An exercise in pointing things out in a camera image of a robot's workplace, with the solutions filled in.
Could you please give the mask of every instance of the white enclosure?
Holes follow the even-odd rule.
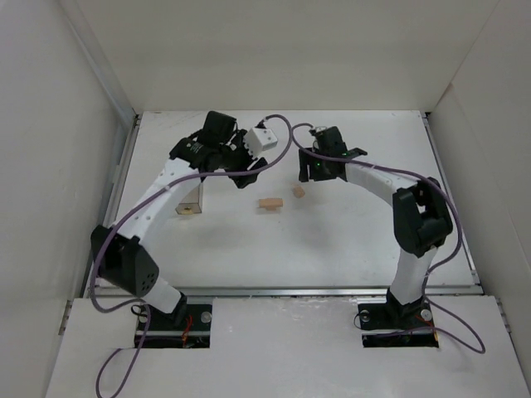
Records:
[[[127,211],[169,149],[200,127],[209,109],[233,113],[244,128],[266,114],[257,109],[278,109],[294,122],[311,114],[313,123],[340,126],[349,146],[367,149],[381,164],[440,178],[455,199],[471,258],[461,252],[434,275],[431,287],[439,290],[432,292],[449,287],[469,289],[460,290],[466,294],[485,292],[500,300],[506,314],[506,319],[499,316],[491,297],[440,297],[480,328],[490,349],[486,357],[462,352],[449,340],[443,340],[437,354],[395,351],[385,357],[350,347],[355,329],[345,326],[335,333],[319,323],[341,323],[343,315],[350,316],[353,303],[348,298],[324,298],[311,305],[286,299],[283,303],[301,315],[299,320],[282,318],[282,306],[276,317],[278,302],[270,298],[216,301],[217,335],[212,338],[221,344],[236,344],[236,334],[227,331],[230,326],[240,325],[246,338],[248,333],[259,338],[259,323],[247,327],[242,318],[246,313],[271,317],[286,336],[300,337],[302,329],[314,328],[315,334],[305,335],[311,350],[298,339],[262,340],[274,348],[270,352],[285,352],[285,357],[261,351],[251,337],[243,340],[248,352],[255,350],[256,359],[264,360],[260,366],[279,366],[278,373],[265,379],[269,396],[320,391],[324,396],[437,396],[442,387],[453,389],[451,396],[529,395],[519,370],[520,365],[530,386],[529,0],[0,0],[0,51],[2,398],[46,394],[65,325],[50,398],[94,396],[101,362],[111,349],[130,347],[133,318],[126,316],[127,308],[102,315],[79,298],[86,294],[90,270],[89,235],[96,224],[109,224],[116,212]],[[426,118],[424,112],[431,114]],[[281,145],[281,124],[275,124],[275,131]],[[156,255],[168,279],[189,288],[349,286],[378,288],[359,290],[361,295],[385,291],[397,254],[390,209],[340,182],[308,185],[307,197],[297,201],[290,193],[297,174],[294,149],[282,164],[286,169],[260,175],[257,184],[237,192],[233,203],[225,201],[229,188],[235,190],[231,182],[212,179],[205,184],[204,213],[188,219],[175,216],[165,227]],[[327,197],[325,187],[334,194]],[[256,211],[258,198],[274,196],[285,199],[281,213]],[[341,207],[349,198],[355,198],[355,205]],[[229,228],[222,220],[231,212],[247,218]],[[333,239],[313,234],[312,223],[326,225],[326,238]],[[273,235],[277,226],[280,231]],[[292,239],[293,245],[301,230],[295,256],[286,242]],[[221,240],[212,238],[216,233]],[[374,239],[365,241],[366,235]],[[198,236],[212,244],[210,252],[183,254],[184,261],[175,265],[175,242],[182,239],[189,249],[197,248]],[[242,240],[241,248],[231,246],[234,238]],[[284,249],[265,256],[254,238]],[[244,260],[257,256],[255,267],[233,264],[238,255]],[[332,272],[322,267],[323,258],[330,256],[339,264]],[[279,264],[285,257],[291,259],[286,267]],[[342,267],[347,260],[356,267]],[[274,265],[264,271],[271,261]],[[101,286],[99,293],[120,293],[104,282]],[[74,298],[71,322],[66,323],[63,312]],[[440,325],[471,340],[444,314],[436,316]],[[320,337],[327,343],[320,345]],[[389,360],[383,367],[389,376],[387,390],[369,385],[381,381],[372,373],[351,377],[359,363],[345,355],[349,349],[373,366]],[[326,360],[326,377],[312,377],[310,385],[308,378],[283,367],[300,366],[306,375],[316,375],[312,366],[318,362],[312,360],[331,352],[334,359]],[[219,389],[205,384],[203,390],[193,385],[195,366],[208,368],[212,378],[222,377],[215,358],[228,354],[212,349],[203,357],[186,357],[192,354],[145,350],[123,396],[135,397],[132,391],[154,394],[149,386],[155,385],[160,386],[159,396],[174,396],[179,379],[165,370],[185,360],[194,364],[187,379],[192,384],[184,387],[189,396],[230,394],[227,383]],[[304,360],[295,361],[297,357]],[[107,395],[129,358],[124,352],[110,365]],[[251,370],[259,365],[245,358],[232,360],[226,376],[241,366],[253,381]],[[445,375],[444,385],[426,383],[417,391],[401,384],[403,379],[393,376],[404,363],[424,371],[426,380]],[[146,377],[147,368],[158,370],[157,375]],[[287,375],[292,383],[279,384]],[[252,389],[246,391],[252,395]]]

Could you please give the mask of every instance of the white cube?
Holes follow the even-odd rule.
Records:
[[[276,147],[278,139],[271,129],[253,127],[243,137],[243,142],[249,154],[257,158],[262,152]]]

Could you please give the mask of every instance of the white wall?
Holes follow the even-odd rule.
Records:
[[[137,110],[432,110],[498,0],[77,1]]]
[[[42,395],[117,119],[53,0],[0,1],[0,395]]]
[[[430,125],[485,291],[531,385],[531,2],[501,0]]]

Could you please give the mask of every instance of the screw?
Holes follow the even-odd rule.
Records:
[[[146,323],[148,321],[148,314],[146,313],[141,313],[139,315],[139,322],[140,323]]]
[[[201,314],[201,322],[203,323],[210,323],[212,321],[212,314],[208,311],[205,311]]]
[[[191,207],[184,207],[182,210],[180,210],[179,214],[182,214],[183,216],[190,216],[193,214],[193,210]]]
[[[431,311],[429,309],[423,309],[421,311],[421,317],[425,321],[431,321],[433,319],[433,315],[431,315]]]
[[[359,313],[359,320],[362,322],[368,322],[371,320],[370,312],[366,309],[364,309],[361,313]]]

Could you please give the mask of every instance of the wooden stick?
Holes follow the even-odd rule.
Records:
[[[274,211],[284,205],[284,201],[281,197],[268,197],[266,199],[260,199],[258,201],[258,207],[260,209],[266,209],[268,211]]]
[[[303,187],[301,187],[300,185],[297,185],[296,187],[293,188],[293,194],[295,195],[295,197],[298,197],[300,199],[301,197],[306,195],[306,192],[304,192]]]

